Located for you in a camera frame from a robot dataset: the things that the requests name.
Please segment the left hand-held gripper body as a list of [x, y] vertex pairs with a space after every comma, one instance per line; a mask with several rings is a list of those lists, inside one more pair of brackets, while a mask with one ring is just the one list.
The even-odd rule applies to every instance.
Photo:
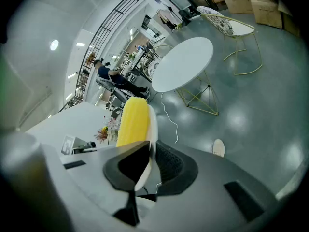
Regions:
[[95, 142], [86, 142], [78, 137], [65, 136], [61, 153], [63, 155], [74, 155], [86, 152], [92, 152], [96, 148]]

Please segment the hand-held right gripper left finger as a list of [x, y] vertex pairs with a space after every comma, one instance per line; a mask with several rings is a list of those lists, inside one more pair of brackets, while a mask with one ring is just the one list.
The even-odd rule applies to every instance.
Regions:
[[64, 179], [58, 190], [77, 190], [92, 205], [125, 224], [136, 226], [139, 215], [136, 191], [143, 187], [149, 174], [149, 142], [59, 155], [45, 146], [49, 170], [54, 181]]

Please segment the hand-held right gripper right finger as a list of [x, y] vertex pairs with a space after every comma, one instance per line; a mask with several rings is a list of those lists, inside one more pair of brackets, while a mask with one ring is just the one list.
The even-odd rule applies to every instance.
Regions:
[[139, 224], [147, 232], [255, 231], [278, 203], [260, 181], [212, 153], [158, 141], [156, 163], [156, 203]]

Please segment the yellow corn cob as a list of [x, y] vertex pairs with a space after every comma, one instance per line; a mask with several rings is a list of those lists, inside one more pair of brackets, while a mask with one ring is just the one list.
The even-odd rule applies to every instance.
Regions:
[[123, 108], [116, 146], [145, 141], [149, 124], [149, 110], [144, 98], [131, 97]]

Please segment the white oval plate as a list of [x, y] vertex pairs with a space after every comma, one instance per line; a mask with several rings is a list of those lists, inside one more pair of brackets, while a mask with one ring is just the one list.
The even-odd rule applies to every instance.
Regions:
[[138, 191], [144, 187], [148, 177], [151, 174], [154, 164], [156, 163], [156, 142], [158, 140], [158, 124], [156, 119], [156, 114], [151, 105], [148, 105], [149, 110], [149, 126], [147, 130], [146, 140], [150, 142], [150, 156], [149, 162], [144, 169], [141, 177], [139, 178], [134, 190]]

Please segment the round white table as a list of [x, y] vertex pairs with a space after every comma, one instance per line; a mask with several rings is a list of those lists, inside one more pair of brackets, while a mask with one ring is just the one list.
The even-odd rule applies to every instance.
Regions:
[[159, 93], [174, 91], [186, 107], [218, 116], [216, 95], [206, 73], [213, 57], [213, 44], [204, 37], [188, 39], [172, 48], [152, 76]]

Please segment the white counter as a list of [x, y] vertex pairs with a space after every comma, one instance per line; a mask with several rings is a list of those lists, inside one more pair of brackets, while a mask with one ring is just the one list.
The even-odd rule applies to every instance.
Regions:
[[111, 112], [101, 107], [82, 102], [45, 119], [27, 131], [40, 143], [49, 145], [59, 156], [66, 136], [77, 137], [83, 141], [95, 142], [98, 148], [115, 145], [115, 141], [100, 142], [95, 138], [98, 130], [106, 126]]

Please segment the red dried plant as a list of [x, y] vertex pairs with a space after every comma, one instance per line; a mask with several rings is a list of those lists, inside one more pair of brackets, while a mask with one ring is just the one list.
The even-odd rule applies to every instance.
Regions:
[[97, 133], [95, 134], [95, 138], [102, 143], [104, 140], [106, 140], [108, 137], [107, 132], [103, 132], [102, 129], [97, 130]]

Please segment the person's white shoe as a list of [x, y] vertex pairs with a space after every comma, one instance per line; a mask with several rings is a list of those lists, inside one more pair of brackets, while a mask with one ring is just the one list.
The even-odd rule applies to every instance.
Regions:
[[224, 143], [221, 139], [216, 139], [214, 141], [212, 152], [213, 152], [213, 154], [215, 154], [217, 156], [220, 156], [222, 158], [224, 157], [224, 155], [225, 155], [225, 145], [224, 145]]

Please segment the grey office chair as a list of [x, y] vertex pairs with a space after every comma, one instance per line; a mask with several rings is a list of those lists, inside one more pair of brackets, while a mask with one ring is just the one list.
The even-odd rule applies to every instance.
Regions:
[[121, 103], [126, 103], [129, 98], [133, 97], [133, 94], [131, 92], [117, 88], [111, 80], [106, 80], [104, 78], [98, 77], [96, 78], [96, 82], [101, 87], [110, 91], [117, 99], [120, 100]]

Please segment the gold chair round floral cushion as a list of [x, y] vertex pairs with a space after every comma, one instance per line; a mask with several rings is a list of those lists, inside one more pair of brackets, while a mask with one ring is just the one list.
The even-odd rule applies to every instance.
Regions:
[[146, 60], [142, 61], [142, 70], [147, 79], [152, 81], [152, 77], [159, 63], [163, 57], [172, 49], [173, 46], [163, 44], [154, 47], [146, 54]]

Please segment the black metal railing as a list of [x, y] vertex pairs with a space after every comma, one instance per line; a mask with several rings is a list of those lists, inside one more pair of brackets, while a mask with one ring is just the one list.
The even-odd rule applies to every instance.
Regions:
[[68, 101], [60, 111], [80, 104], [84, 100], [86, 85], [90, 76], [90, 74], [86, 73], [90, 73], [93, 67], [93, 61], [88, 61], [88, 58], [92, 53], [94, 53], [96, 57], [99, 56], [100, 50], [104, 49], [105, 44], [114, 34], [116, 26], [122, 19], [129, 15], [129, 12], [137, 6], [138, 2], [139, 0], [121, 0], [101, 23], [92, 40], [88, 44], [88, 48], [83, 57], [78, 71], [75, 92], [70, 95]]

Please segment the brown cardboard box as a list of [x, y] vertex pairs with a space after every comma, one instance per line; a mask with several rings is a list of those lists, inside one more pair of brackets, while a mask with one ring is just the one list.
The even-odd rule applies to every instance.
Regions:
[[283, 29], [279, 0], [251, 0], [257, 24]]
[[283, 29], [296, 37], [300, 37], [300, 28], [296, 24], [294, 18], [291, 15], [284, 12], [282, 12], [281, 14], [282, 14]]
[[253, 14], [251, 0], [224, 0], [231, 14]]

